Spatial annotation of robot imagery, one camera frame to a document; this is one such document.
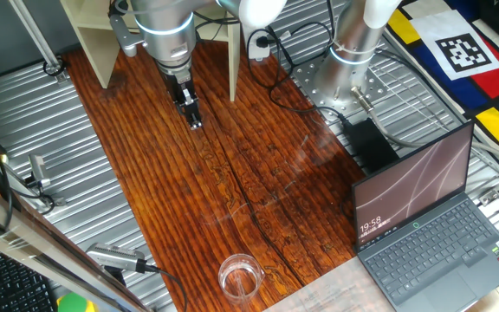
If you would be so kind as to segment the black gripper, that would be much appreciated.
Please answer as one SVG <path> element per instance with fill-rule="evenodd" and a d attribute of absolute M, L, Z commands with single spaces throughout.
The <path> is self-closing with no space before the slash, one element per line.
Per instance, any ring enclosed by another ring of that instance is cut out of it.
<path fill-rule="evenodd" d="M 178 82 L 175 75 L 165 73 L 161 75 L 174 105 L 186 119 L 190 119 L 191 130 L 200 128 L 203 124 L 192 79 L 189 78 L 186 82 Z"/>

